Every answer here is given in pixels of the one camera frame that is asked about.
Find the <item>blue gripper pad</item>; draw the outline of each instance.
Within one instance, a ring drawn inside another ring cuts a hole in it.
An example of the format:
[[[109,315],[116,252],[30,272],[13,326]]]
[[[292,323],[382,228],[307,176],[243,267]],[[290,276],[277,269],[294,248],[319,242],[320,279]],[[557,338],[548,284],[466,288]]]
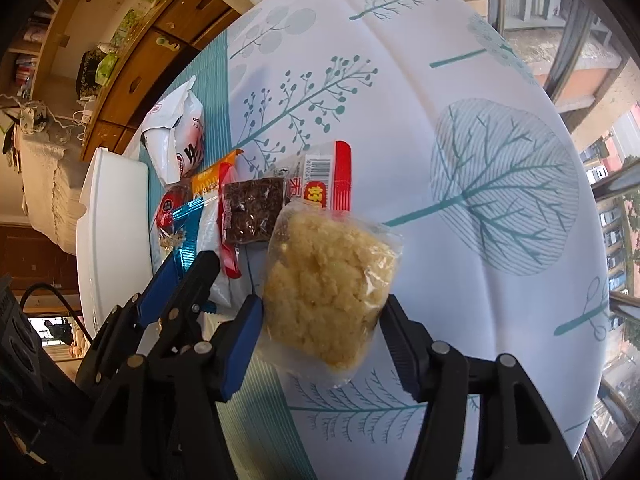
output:
[[[262,300],[250,294],[236,318],[216,330],[211,343],[216,349],[216,371],[222,375],[216,400],[227,402],[242,386],[261,329]]]
[[[146,328],[150,323],[158,321],[179,282],[175,259],[169,254],[138,300],[140,325]]]

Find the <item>parked car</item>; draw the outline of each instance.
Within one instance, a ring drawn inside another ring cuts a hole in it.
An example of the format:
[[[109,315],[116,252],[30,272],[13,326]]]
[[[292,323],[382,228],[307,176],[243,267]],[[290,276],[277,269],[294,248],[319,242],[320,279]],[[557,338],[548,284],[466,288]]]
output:
[[[604,233],[604,243],[607,247],[617,244],[620,240],[622,240],[622,227]]]
[[[595,184],[597,181],[602,180],[607,176],[607,168],[604,166],[596,166],[587,170],[587,180],[589,184]]]
[[[607,256],[607,267],[613,269],[625,261],[626,253],[624,249],[618,249],[615,253]]]
[[[620,272],[609,278],[609,290],[616,290],[617,288],[625,285],[625,283],[626,274],[623,270],[620,270]]]
[[[619,207],[615,207],[613,209],[609,209],[603,213],[600,213],[600,223],[602,227],[606,227],[609,224],[613,224],[616,220],[618,220],[622,216],[622,212]]]

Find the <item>brown snack bar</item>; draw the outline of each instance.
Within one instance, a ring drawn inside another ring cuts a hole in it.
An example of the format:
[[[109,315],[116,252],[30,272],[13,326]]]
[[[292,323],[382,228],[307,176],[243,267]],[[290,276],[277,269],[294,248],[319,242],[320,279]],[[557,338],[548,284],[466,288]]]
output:
[[[260,178],[223,186],[222,240],[267,242],[284,204],[284,179]]]

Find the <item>white tablecloth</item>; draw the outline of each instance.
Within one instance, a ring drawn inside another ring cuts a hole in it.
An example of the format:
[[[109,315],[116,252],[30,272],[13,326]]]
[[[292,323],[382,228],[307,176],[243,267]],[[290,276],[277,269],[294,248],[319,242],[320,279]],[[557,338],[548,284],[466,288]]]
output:
[[[409,318],[466,355],[514,354],[577,450],[604,360],[602,234],[561,118],[485,21],[461,0],[264,0],[167,92],[193,74],[202,168],[242,148],[251,178],[350,143],[354,214],[404,236],[392,291]],[[150,211],[161,194],[152,175]],[[241,478],[388,480],[404,476],[424,406],[378,332],[346,386],[254,359],[220,413]],[[460,479],[477,424],[471,397]]]

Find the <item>black cable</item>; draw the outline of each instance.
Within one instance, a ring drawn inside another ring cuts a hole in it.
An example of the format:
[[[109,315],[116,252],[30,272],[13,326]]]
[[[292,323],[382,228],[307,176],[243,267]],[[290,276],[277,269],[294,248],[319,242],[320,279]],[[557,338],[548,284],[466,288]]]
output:
[[[47,290],[50,290],[58,297],[58,299],[62,302],[62,304],[68,310],[69,315],[76,320],[76,323],[78,323],[78,326],[80,327],[80,330],[82,330],[82,333],[86,337],[87,341],[90,344],[92,344],[94,342],[94,338],[89,335],[86,328],[84,327],[84,323],[80,321],[78,314],[74,312],[74,310],[71,308],[71,305],[69,305],[65,297],[62,294],[60,294],[53,286],[49,285],[49,283],[34,283],[27,290],[25,290],[24,294],[20,298],[20,309],[24,311],[24,305],[25,303],[27,303],[27,298],[33,293],[34,290],[37,290],[39,288],[46,288]]]

